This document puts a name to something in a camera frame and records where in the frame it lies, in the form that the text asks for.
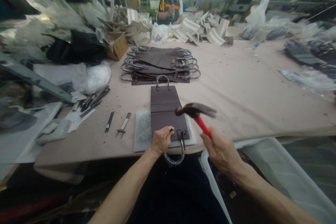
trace dark trousers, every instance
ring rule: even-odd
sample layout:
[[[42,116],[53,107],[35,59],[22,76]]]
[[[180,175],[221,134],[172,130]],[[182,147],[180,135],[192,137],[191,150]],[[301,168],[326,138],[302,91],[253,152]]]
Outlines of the dark trousers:
[[[190,154],[177,167],[170,167],[163,157],[158,159],[128,220],[128,224],[135,223],[225,224],[228,221],[197,154]]]

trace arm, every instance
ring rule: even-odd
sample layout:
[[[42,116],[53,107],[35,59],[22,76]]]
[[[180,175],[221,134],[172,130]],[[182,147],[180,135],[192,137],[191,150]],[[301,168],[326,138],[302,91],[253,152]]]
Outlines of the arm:
[[[179,15],[178,19],[173,23],[173,25],[177,25],[181,23],[181,21],[182,21],[182,15]]]
[[[178,12],[178,19],[173,23],[173,25],[177,25],[179,23],[181,23],[182,21],[182,16],[183,16],[183,1],[180,0],[180,10]]]
[[[295,205],[245,163],[231,139],[220,136],[213,128],[211,136],[212,139],[205,134],[201,135],[214,165],[257,199],[278,223],[318,223],[312,215]]]
[[[171,128],[167,126],[154,132],[152,145],[114,186],[89,224],[127,222],[150,170],[170,146],[170,137],[174,134]]]

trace worker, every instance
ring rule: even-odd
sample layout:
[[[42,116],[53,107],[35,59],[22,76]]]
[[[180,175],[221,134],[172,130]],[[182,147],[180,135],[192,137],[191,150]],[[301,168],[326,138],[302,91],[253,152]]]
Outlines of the worker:
[[[201,137],[213,164],[259,201],[273,223],[318,223],[245,163],[231,139],[210,130],[211,138]],[[171,126],[154,132],[151,146],[114,186],[89,224],[228,223],[196,155],[186,155],[177,167],[163,159],[173,134]]]
[[[158,25],[177,25],[182,21],[183,2],[182,0],[160,0],[159,12],[157,14]]]

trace plastic bottle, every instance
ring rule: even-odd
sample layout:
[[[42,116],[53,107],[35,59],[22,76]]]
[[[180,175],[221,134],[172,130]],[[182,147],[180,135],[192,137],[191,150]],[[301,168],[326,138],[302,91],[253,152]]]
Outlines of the plastic bottle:
[[[254,51],[260,45],[260,43],[266,40],[266,37],[270,33],[270,31],[271,31],[270,27],[268,26],[262,27],[247,44],[245,50]]]

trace work table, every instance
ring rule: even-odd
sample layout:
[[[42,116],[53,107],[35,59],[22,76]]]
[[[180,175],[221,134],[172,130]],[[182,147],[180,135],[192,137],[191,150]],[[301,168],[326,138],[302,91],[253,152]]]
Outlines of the work table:
[[[191,43],[169,42],[154,45],[160,48],[183,47],[197,58],[201,77],[190,84],[176,86],[182,106],[190,102],[206,104],[218,111],[211,119],[203,116],[208,126],[234,141],[265,136],[319,136],[336,134],[334,96],[317,96],[285,79],[278,70],[301,71],[301,67],[283,52],[284,41],[267,41],[255,52],[246,52],[247,41],[235,41],[233,46],[216,47],[203,42],[197,47]],[[134,153],[135,114],[150,110],[151,85],[135,85],[120,80],[120,65],[115,62],[109,82],[111,91],[79,128],[63,140],[44,146],[35,169],[49,177],[54,172],[68,174],[83,161],[141,155]],[[108,133],[105,133],[110,113],[115,111]],[[132,113],[121,138],[117,129],[127,113]],[[200,128],[192,120],[197,144],[188,146],[186,153],[205,149]],[[168,153],[179,153],[180,148]]]

